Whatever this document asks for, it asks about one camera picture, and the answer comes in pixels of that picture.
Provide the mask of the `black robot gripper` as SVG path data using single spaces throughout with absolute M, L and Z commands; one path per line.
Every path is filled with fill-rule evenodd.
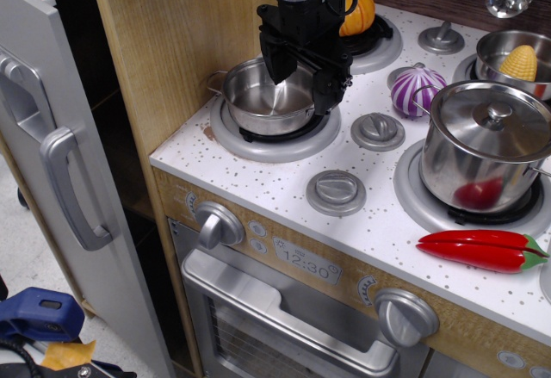
M 313 72 L 316 115 L 326 115 L 343 99 L 351 79 L 352 57 L 339 29 L 354 10 L 346 0 L 276 0 L 257 8 L 262 20 L 260 45 L 274 84 L 290 77 L 302 64 Z

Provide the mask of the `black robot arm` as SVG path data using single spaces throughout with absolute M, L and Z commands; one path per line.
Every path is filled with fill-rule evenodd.
M 325 115 L 343 99 L 351 84 L 352 55 L 339 30 L 358 0 L 276 0 L 257 8 L 262 20 L 260 46 L 275 84 L 293 74 L 298 65 L 312 72 L 316 115 Z

